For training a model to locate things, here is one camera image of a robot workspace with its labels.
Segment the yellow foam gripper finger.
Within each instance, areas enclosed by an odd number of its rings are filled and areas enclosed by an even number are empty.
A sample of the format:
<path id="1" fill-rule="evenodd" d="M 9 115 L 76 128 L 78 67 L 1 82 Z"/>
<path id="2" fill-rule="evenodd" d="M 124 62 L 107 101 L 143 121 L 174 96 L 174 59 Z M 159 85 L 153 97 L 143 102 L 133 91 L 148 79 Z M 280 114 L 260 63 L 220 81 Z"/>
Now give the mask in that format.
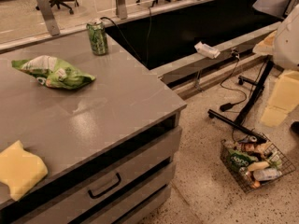
<path id="1" fill-rule="evenodd" d="M 299 106 L 299 72 L 284 71 L 277 79 L 261 117 L 261 123 L 277 127 Z"/>

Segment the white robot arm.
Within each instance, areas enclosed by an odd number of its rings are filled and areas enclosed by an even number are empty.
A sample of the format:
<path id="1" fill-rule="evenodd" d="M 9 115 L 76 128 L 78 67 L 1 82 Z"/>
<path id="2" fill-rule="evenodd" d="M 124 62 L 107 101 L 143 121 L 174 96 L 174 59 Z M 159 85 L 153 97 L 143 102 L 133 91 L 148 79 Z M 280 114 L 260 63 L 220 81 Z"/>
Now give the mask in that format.
<path id="1" fill-rule="evenodd" d="M 284 72 L 276 80 L 261 123 L 278 126 L 299 105 L 299 5 L 278 27 L 273 50 L 274 64 Z"/>

